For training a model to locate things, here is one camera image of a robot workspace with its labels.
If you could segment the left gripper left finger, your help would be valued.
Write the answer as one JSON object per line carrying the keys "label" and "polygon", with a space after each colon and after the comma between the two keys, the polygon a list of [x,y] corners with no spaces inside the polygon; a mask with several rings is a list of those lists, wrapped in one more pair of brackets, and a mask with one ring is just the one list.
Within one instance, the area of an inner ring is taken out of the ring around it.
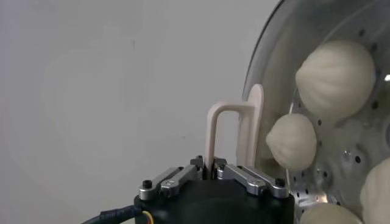
{"label": "left gripper left finger", "polygon": [[203,171],[203,157],[198,155],[185,167],[170,167],[158,177],[144,180],[139,187],[138,197],[143,201],[153,200],[160,194],[168,198],[174,197],[186,182],[203,179]]}

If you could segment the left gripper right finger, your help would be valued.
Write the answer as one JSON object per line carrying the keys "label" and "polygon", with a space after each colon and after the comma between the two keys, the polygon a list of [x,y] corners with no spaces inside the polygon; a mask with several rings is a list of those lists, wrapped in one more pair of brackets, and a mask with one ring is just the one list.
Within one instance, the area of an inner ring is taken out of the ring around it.
{"label": "left gripper right finger", "polygon": [[228,164],[225,159],[214,158],[215,177],[219,180],[235,180],[247,193],[260,196],[265,190],[275,198],[288,198],[289,190],[282,178],[273,178],[253,167]]}

